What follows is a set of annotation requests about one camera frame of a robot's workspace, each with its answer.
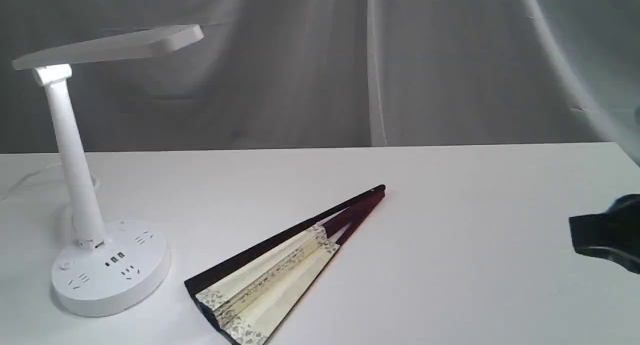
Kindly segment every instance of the desk lamp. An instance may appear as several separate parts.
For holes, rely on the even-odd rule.
[[[103,222],[67,89],[70,64],[163,56],[202,38],[196,24],[167,26],[44,49],[13,61],[16,70],[32,69],[53,119],[76,240],[55,259],[51,276],[71,313],[109,316],[134,306],[165,279],[171,256],[153,224]]]

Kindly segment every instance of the folding fan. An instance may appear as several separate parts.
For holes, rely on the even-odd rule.
[[[378,185],[186,280],[190,296],[233,345],[263,345],[385,188]]]

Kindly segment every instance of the lamp base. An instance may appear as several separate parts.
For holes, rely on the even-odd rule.
[[[94,250],[70,245],[53,265],[53,287],[71,313],[120,313],[151,295],[169,272],[167,240],[152,224],[119,220],[104,227],[109,239],[104,245]]]

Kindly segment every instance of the gray curtain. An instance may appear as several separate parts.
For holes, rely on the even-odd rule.
[[[168,24],[163,58],[74,65],[87,151],[585,142],[521,0],[0,0],[0,152],[55,152],[10,61]]]

